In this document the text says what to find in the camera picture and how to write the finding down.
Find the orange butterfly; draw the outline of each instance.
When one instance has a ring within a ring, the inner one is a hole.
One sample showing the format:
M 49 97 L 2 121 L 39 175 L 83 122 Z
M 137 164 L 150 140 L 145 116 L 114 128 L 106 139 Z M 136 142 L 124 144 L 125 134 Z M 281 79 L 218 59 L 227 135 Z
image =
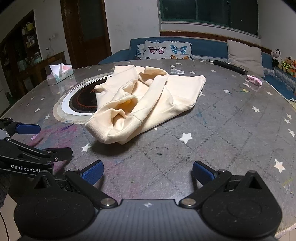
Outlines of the orange butterfly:
M 174 55 L 171 55 L 170 58 L 171 58 L 171 59 L 189 59 L 188 56 L 185 56 L 185 57 L 183 57 L 183 58 L 177 58 L 177 57 L 174 56 Z

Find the cream garment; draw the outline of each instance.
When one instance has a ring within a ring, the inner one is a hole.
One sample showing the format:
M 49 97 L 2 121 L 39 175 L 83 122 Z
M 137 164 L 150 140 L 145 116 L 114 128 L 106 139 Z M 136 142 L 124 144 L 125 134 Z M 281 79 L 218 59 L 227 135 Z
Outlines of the cream garment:
M 170 75 L 163 69 L 115 66 L 95 86 L 98 110 L 85 127 L 100 142 L 125 144 L 138 134 L 191 109 L 205 77 Z

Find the window sill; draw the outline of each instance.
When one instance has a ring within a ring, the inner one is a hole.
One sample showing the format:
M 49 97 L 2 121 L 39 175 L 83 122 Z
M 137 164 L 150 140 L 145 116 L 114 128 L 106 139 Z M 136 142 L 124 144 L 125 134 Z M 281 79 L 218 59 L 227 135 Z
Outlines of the window sill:
M 225 30 L 230 30 L 233 32 L 237 32 L 237 33 L 241 33 L 241 34 L 246 34 L 249 35 L 251 37 L 257 38 L 257 39 L 261 39 L 260 36 L 254 35 L 254 34 L 250 34 L 247 33 L 245 31 L 242 30 L 238 30 L 235 28 L 230 28 L 230 27 L 226 27 L 226 26 L 221 26 L 221 25 L 216 25 L 216 24 L 210 24 L 210 23 L 201 23 L 201 22 L 189 22 L 189 21 L 161 21 L 161 23 L 178 23 L 178 24 L 190 24 L 190 25 L 197 25 L 197 26 L 207 26 L 207 27 L 214 27 L 214 28 L 220 28 L 220 29 L 225 29 Z

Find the window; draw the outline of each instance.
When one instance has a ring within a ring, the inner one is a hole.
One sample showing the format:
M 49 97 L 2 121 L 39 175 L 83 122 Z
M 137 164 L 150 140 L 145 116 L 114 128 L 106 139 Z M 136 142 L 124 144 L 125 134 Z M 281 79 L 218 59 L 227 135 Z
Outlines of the window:
M 257 0 L 160 0 L 162 21 L 211 23 L 258 34 Z

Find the door frame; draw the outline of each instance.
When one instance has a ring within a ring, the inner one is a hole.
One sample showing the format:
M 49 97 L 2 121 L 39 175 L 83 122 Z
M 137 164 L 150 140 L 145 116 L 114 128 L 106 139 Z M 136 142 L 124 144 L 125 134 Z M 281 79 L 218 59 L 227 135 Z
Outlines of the door frame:
M 74 54 L 74 50 L 73 50 L 69 26 L 67 23 L 65 0 L 60 0 L 60 1 L 61 1 L 63 27 L 64 27 L 64 32 L 65 32 L 68 52 L 69 52 L 69 56 L 70 56 L 70 60 L 71 60 L 72 65 L 76 66 L 77 62 L 76 62 L 76 58 L 75 58 L 75 54 Z M 109 32 L 108 32 L 108 25 L 107 25 L 107 18 L 106 18 L 105 2 L 104 2 L 104 0 L 97 0 L 97 1 L 100 1 L 100 4 L 101 4 L 107 53 L 108 53 L 108 56 L 110 56 L 112 53 L 111 53 L 111 46 L 110 46 L 110 39 L 109 39 Z

